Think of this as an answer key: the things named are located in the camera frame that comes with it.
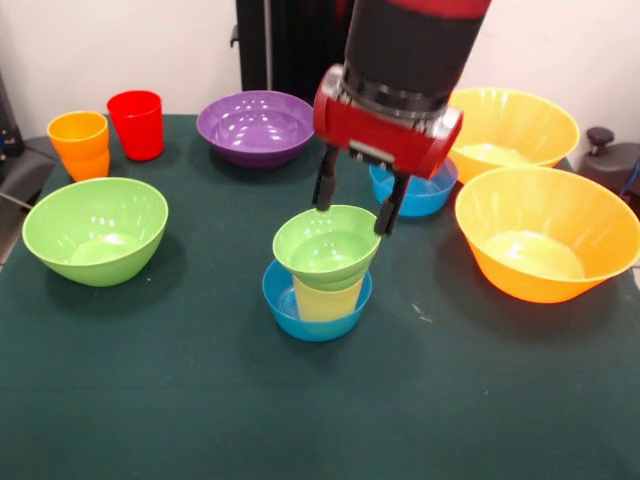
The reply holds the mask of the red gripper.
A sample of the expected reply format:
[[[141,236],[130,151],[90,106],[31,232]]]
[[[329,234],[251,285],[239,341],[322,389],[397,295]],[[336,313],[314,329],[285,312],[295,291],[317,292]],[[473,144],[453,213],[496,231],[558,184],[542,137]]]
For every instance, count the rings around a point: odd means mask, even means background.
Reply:
[[[314,99],[315,133],[330,145],[316,178],[312,204],[319,211],[331,206],[339,149],[368,156],[375,164],[383,163],[396,171],[393,189],[374,226],[377,235],[389,236],[410,183],[409,175],[425,179],[435,175],[461,131],[463,113],[447,107],[431,119],[389,117],[352,99],[342,85],[342,76],[342,65],[331,66]]]

